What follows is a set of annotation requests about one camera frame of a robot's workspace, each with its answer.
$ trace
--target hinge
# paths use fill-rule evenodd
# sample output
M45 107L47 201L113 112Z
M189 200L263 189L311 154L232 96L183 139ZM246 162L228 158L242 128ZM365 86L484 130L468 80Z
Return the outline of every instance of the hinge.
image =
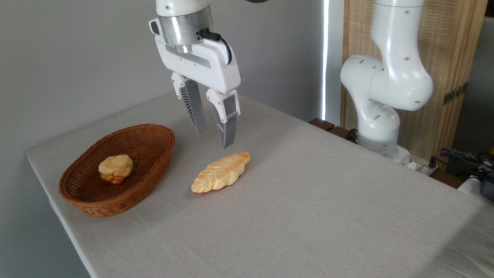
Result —
M464 94L466 91L467 84L468 84L468 81L465 82L465 84L461 85L460 87L458 87L458 88L454 89L453 91L444 95L443 105L446 105L446 104L452 102L455 98L459 98L460 95Z

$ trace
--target basket rim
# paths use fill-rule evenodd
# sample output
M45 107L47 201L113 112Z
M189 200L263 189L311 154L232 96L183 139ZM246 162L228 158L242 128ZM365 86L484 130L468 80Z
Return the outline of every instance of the basket rim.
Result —
M136 184L134 186L132 186L131 188L129 188L128 190L126 190L124 193L122 193L122 194L120 194L118 196L115 196L114 198L103 200L103 201L95 201L95 202L81 201L81 200L78 200L76 198L73 198L72 196L70 196L67 193L66 186L64 186L64 185L66 184L66 182L67 182L67 180L69 178L70 172L73 171L74 169L76 169L82 161L84 161L86 158L90 157L91 154L95 151L95 149L98 146L100 146L102 143L108 141L109 139L111 139L111 138L113 138L115 136L118 136L119 134L124 133L124 132L126 132L128 130L141 129L141 128L149 128L149 127L166 130L168 133L171 134L171 140L169 142L169 145L163 151L163 153L154 162L153 166L147 171L147 173L141 178L141 180L139 180L138 182L136 182ZM71 203L73 205L76 204L78 208L79 208L79 206L82 206L82 207L102 207L102 206L107 206L107 205L110 205L110 204L117 205L117 204L123 203L123 202L125 202L125 200L129 196L132 196L136 191L138 191L141 188L140 185L143 183L143 181L146 180L146 178L153 172L153 170L158 165L160 165L160 162L163 159L170 159L171 158L171 150L173 149L174 146L175 146L175 134L173 133L173 131L170 128L168 128L166 126L148 123L148 124L134 125L134 126L130 126L130 127L126 127L126 128L123 128L123 129L114 131L114 132L112 132L112 133L104 136L103 138L101 138L100 140L98 140L96 143L94 143L89 149L87 149L78 159L76 159L65 170L65 172L62 175L62 178L60 179L59 185L58 185L59 193L60 193L60 195L62 196L63 199L65 199L66 201L68 201L69 203Z

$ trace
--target braided bread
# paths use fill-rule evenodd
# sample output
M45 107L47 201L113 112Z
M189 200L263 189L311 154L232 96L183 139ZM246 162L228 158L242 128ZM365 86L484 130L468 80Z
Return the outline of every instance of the braided bread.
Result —
M206 193L232 185L244 173L245 165L250 161L248 152L225 156L209 164L192 184L192 191Z

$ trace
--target wooden block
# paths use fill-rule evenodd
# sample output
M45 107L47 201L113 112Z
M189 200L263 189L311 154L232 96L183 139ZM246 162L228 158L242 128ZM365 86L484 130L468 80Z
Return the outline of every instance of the wooden block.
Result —
M316 126L320 129L324 129L325 131L329 131L332 128L334 128L334 124L327 122L325 120L322 120L320 118L315 118L314 120L310 121L309 124Z
M343 139L347 139L348 135L350 134L350 131L348 131L342 127L334 127L329 132L336 135L336 136L339 136Z
M460 187L464 182L464 180L460 179L459 177L455 177L450 173L446 173L444 171L437 171L435 174L432 175L432 178L444 184L447 184L454 189L458 189L458 187Z

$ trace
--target gray wall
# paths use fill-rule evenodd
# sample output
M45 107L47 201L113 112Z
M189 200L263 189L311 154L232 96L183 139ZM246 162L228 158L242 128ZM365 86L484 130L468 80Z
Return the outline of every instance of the gray wall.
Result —
M239 93L304 121L319 116L323 1L212 2ZM148 30L155 2L0 5L0 277L87 277L25 153L173 90Z
M453 148L475 155L494 148L494 18L485 17L461 106Z

